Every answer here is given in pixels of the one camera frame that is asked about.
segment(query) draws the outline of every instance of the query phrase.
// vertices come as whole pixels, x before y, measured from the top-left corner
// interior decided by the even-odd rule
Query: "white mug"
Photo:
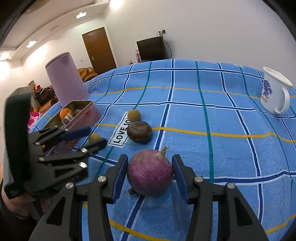
[[[290,107],[288,89],[292,83],[281,73],[263,67],[265,77],[261,94],[261,104],[272,114],[284,114]]]

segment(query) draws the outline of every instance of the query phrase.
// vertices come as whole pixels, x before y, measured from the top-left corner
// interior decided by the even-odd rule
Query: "lavender cylinder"
[[[55,94],[63,107],[70,101],[87,97],[88,91],[68,52],[54,57],[46,64],[45,69]]]

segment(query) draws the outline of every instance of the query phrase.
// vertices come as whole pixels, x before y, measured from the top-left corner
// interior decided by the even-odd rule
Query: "pink box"
[[[81,110],[73,120],[71,120],[66,126],[63,127],[63,123],[60,120],[59,112],[46,124],[44,128],[58,126],[59,128],[67,128],[69,130],[80,129],[83,127],[92,127],[101,117],[96,105],[91,100],[75,100],[71,101],[65,106],[65,108],[71,109],[75,112],[77,109]],[[62,141],[58,145],[54,146],[47,155],[65,154],[69,153],[76,143],[79,141],[72,140],[69,142]]]

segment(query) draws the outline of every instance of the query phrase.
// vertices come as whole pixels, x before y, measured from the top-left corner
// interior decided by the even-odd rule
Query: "wooden door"
[[[116,68],[104,27],[83,34],[82,37],[96,73],[102,74]]]

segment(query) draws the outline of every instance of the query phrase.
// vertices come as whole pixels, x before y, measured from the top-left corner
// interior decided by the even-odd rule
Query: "black television screen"
[[[137,42],[142,62],[167,59],[163,37],[155,37]]]

